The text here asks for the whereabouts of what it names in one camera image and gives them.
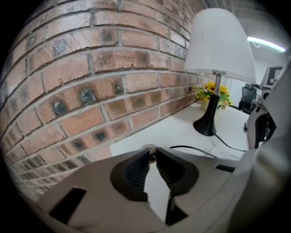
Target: flower pot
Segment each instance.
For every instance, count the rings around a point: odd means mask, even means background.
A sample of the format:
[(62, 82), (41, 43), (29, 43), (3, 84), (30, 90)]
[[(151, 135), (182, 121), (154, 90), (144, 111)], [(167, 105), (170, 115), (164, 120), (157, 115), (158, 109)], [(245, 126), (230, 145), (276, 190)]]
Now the flower pot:
[[(209, 103), (209, 101), (206, 101), (206, 100), (202, 100), (201, 101), (201, 108), (202, 108), (203, 111), (206, 111), (207, 110), (208, 103)], [(215, 114), (219, 113), (220, 111), (221, 111), (221, 107), (219, 107), (218, 109), (216, 109)]]

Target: table lamp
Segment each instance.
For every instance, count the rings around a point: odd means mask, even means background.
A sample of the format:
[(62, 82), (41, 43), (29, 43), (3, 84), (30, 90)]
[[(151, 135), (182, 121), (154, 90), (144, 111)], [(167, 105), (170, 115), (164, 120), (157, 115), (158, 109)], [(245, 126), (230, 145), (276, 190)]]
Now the table lamp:
[(216, 76), (215, 89), (205, 114), (193, 123), (201, 134), (213, 136), (221, 77), (256, 83), (254, 58), (247, 36), (234, 14), (219, 8), (200, 11), (193, 19), (186, 72)]

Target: brick wall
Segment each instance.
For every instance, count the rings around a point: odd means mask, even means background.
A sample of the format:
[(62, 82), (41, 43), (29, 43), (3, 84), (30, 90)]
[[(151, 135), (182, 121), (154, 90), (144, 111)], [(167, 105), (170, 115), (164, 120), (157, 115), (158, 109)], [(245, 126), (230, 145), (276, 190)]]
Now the brick wall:
[(37, 200), (109, 145), (196, 100), (183, 72), (201, 0), (48, 0), (0, 78), (0, 137), (19, 190)]

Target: white lampshade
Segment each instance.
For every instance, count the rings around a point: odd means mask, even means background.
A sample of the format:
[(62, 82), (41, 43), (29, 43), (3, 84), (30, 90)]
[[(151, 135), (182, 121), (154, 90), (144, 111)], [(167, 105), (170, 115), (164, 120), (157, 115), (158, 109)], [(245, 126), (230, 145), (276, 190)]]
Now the white lampshade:
[(194, 17), (184, 70), (211, 74), (218, 71), (229, 78), (256, 83), (251, 48), (234, 14), (210, 8)]

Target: black lamp base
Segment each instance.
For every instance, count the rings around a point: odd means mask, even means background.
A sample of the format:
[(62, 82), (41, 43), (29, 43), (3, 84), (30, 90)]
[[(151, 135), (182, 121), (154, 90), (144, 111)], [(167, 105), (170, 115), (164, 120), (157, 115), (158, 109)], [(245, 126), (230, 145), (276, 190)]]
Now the black lamp base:
[(193, 127), (205, 136), (213, 136), (216, 133), (214, 116), (219, 102), (218, 95), (211, 95), (207, 110), (203, 117), (193, 123)]

